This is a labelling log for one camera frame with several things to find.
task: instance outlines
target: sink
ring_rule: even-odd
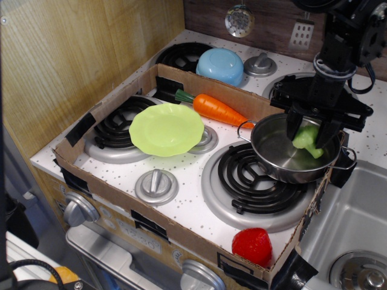
[[[335,281],[331,283],[336,284],[336,287],[328,283],[329,277],[333,279],[334,276],[330,270],[339,257],[347,256],[349,252],[370,251],[380,256],[385,263],[386,241],[387,170],[359,160],[343,188],[328,186],[321,201],[321,213],[312,217],[301,240],[301,256],[319,271],[305,289],[339,288]],[[387,279],[382,288],[375,289],[387,289],[384,287],[387,287]]]

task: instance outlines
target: wooden wall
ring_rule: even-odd
[[[311,14],[314,32],[309,50],[290,51],[288,43],[296,19],[303,18],[304,12],[290,0],[245,0],[244,3],[255,15],[255,27],[244,38],[231,36],[226,30],[224,18],[229,8],[240,4],[239,0],[183,0],[186,28],[211,36],[227,39],[251,47],[262,48],[297,59],[313,61],[322,46],[324,26],[323,14]],[[387,58],[383,56],[372,63],[377,79],[387,81]]]
[[[181,0],[3,0],[0,8],[3,123],[27,159],[184,30]]]

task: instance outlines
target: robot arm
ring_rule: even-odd
[[[320,120],[316,147],[324,147],[344,128],[361,132],[373,110],[344,89],[356,94],[372,89],[375,81],[371,61],[382,56],[387,3],[378,0],[292,0],[312,13],[326,13],[324,44],[313,61],[312,78],[288,77],[275,84],[270,104],[285,110],[287,135],[293,140],[303,116]],[[352,88],[357,67],[365,67],[372,85]]]

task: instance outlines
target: stainless steel pot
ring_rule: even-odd
[[[275,114],[260,122],[243,122],[238,128],[238,136],[252,144],[257,154],[258,166],[268,176],[287,183],[308,183],[323,177],[329,168],[348,170],[355,165],[355,151],[341,146],[337,136],[324,147],[324,154],[318,159],[314,159],[305,149],[295,148],[286,136],[286,117],[285,114]],[[246,123],[255,124],[251,140],[240,134]],[[304,117],[301,126],[308,124],[319,126],[315,120]],[[349,167],[332,165],[342,149],[349,150],[354,155],[354,162]]]

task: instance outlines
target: black cable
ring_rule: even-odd
[[[49,272],[54,276],[54,278],[57,281],[58,288],[60,290],[65,290],[65,287],[63,285],[63,281],[62,281],[61,277],[59,276],[58,272],[46,262],[43,262],[40,260],[34,260],[34,259],[26,259],[26,260],[10,262],[9,265],[10,265],[12,270],[17,269],[18,267],[28,266],[28,265],[41,266],[41,267],[49,270]]]
[[[358,95],[362,95],[362,94],[366,94],[367,92],[370,92],[370,90],[372,90],[372,88],[374,87],[374,84],[375,84],[376,76],[375,76],[375,71],[372,68],[371,63],[370,62],[367,63],[365,65],[365,68],[368,72],[369,78],[371,79],[371,86],[369,86],[366,89],[354,89],[352,87],[352,79],[348,80],[348,86],[350,87],[351,91],[354,92],[355,94],[358,94]]]

